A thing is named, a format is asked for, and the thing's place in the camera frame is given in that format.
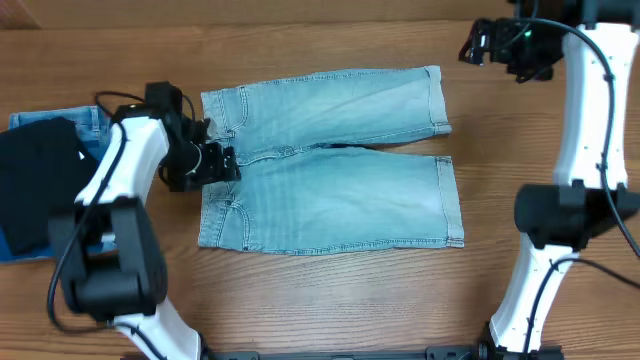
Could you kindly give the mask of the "light blue denim shorts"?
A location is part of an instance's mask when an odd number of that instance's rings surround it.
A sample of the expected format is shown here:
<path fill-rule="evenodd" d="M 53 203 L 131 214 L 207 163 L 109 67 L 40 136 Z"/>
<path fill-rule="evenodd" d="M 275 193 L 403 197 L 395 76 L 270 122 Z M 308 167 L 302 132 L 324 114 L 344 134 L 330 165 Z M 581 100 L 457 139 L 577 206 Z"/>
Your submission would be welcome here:
<path fill-rule="evenodd" d="M 305 256 L 463 246 L 451 158 L 394 152 L 450 133 L 437 66 L 312 73 L 201 100 L 241 177 L 203 188 L 200 246 Z"/>

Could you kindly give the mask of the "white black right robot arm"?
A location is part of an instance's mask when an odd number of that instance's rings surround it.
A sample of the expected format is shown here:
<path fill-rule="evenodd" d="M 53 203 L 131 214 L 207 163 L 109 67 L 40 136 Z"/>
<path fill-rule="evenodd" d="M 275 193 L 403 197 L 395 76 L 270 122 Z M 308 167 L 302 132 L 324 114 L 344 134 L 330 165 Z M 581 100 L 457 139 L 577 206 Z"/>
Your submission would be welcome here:
<path fill-rule="evenodd" d="M 639 210 L 628 187 L 624 128 L 639 44 L 635 0 L 518 1 L 511 18 L 476 20 L 461 61 L 501 63 L 518 82 L 566 67 L 561 147 L 549 185 L 527 184 L 514 204 L 520 248 L 505 296 L 478 343 L 458 359 L 559 359 L 541 335 L 556 294 L 589 241 Z"/>

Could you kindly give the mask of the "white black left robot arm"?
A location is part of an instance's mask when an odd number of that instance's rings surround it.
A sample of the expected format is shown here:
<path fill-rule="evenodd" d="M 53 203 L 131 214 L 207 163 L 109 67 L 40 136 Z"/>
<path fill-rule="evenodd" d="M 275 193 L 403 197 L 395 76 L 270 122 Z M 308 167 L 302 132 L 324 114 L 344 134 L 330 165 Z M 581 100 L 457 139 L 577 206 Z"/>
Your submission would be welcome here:
<path fill-rule="evenodd" d="M 208 120 L 184 114 L 190 103 L 164 81 L 119 106 L 109 116 L 110 143 L 95 174 L 72 206 L 50 217 L 56 267 L 46 310 L 59 331 L 80 331 L 56 315 L 61 290 L 73 313 L 95 321 L 93 331 L 117 331 L 149 359 L 214 358 L 168 298 L 167 265 L 145 210 L 154 178 L 172 192 L 241 178 L 234 149 L 207 140 Z"/>

